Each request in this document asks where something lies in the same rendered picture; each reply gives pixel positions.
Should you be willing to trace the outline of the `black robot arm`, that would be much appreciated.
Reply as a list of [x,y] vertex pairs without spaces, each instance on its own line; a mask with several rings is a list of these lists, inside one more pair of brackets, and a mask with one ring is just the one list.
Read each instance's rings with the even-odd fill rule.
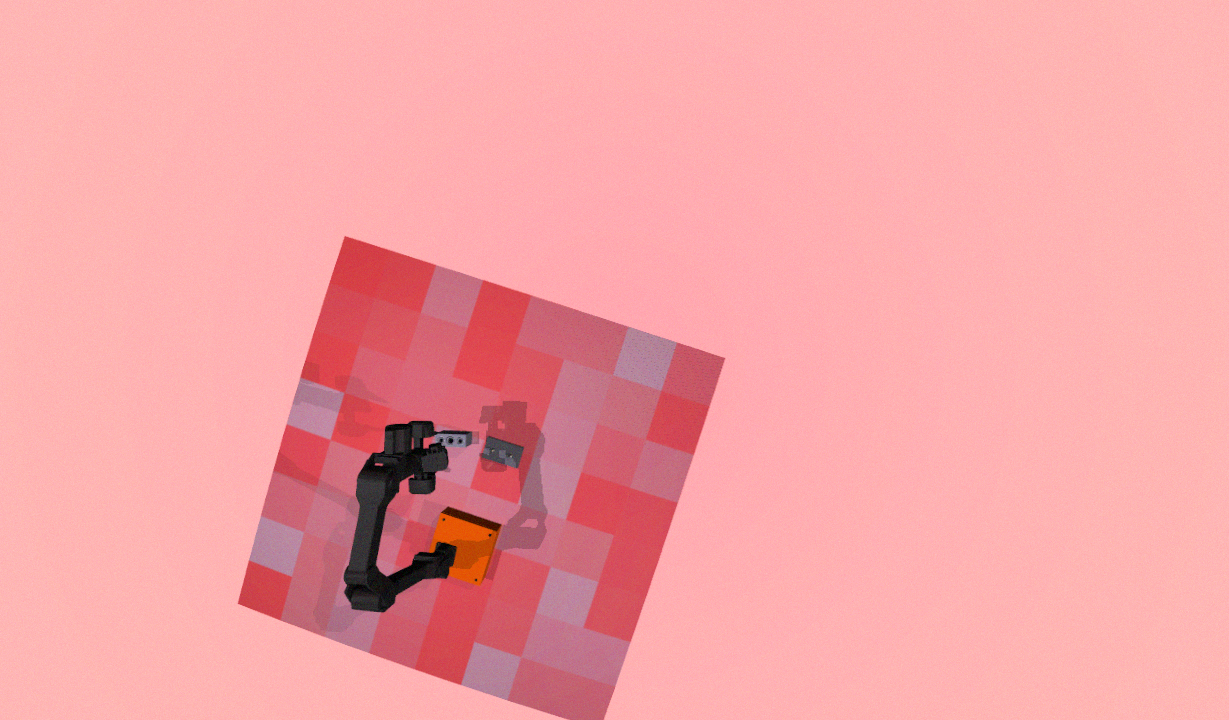
[[[355,498],[361,503],[358,514],[350,562],[344,573],[347,598],[351,609],[385,612],[393,606],[396,593],[402,593],[423,579],[449,579],[457,546],[438,542],[435,552],[414,553],[412,565],[385,577],[379,570],[377,557],[387,503],[399,493],[399,482],[415,471],[412,452],[412,425],[393,424],[385,428],[383,452],[371,455],[358,474]],[[449,468],[449,450],[441,444],[428,445],[418,452],[422,462],[419,475],[428,471]],[[375,464],[379,462],[379,464]]]

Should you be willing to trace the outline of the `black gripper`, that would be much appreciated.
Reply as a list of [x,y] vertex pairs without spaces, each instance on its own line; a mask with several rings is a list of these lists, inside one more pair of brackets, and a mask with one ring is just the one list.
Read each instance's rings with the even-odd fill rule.
[[418,452],[425,448],[423,445],[423,437],[435,437],[436,430],[434,430],[434,421],[408,421],[412,425],[412,437],[413,446],[410,457],[415,460],[414,478],[408,479],[408,491],[410,495],[430,495],[436,487],[436,471],[428,471],[426,474],[419,475],[419,468],[422,468],[422,462],[418,462]]

